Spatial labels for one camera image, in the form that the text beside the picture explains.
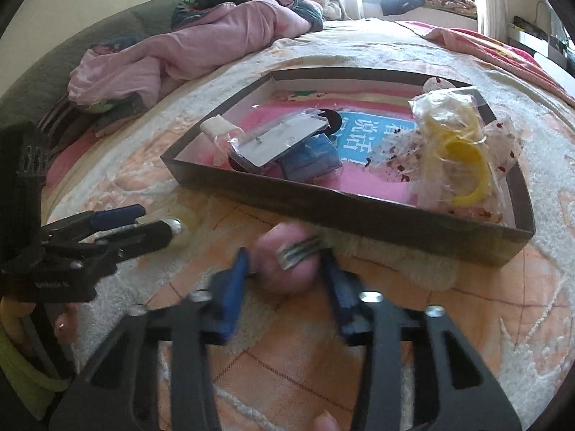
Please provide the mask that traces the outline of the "person's left hand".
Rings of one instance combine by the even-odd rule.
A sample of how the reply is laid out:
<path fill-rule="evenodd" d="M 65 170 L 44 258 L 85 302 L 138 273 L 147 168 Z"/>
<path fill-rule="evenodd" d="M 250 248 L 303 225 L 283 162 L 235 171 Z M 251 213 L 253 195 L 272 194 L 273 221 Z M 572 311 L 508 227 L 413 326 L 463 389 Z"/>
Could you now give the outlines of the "person's left hand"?
<path fill-rule="evenodd" d="M 1 299 L 1 325 L 16 346 L 23 346 L 26 342 L 22 319 L 30 315 L 35 308 L 34 302 L 20 302 L 13 296 L 4 296 Z M 54 323 L 56 339 L 59 343 L 72 343 L 77 338 L 77 332 L 78 306 L 73 302 L 66 303 L 63 313 Z"/>

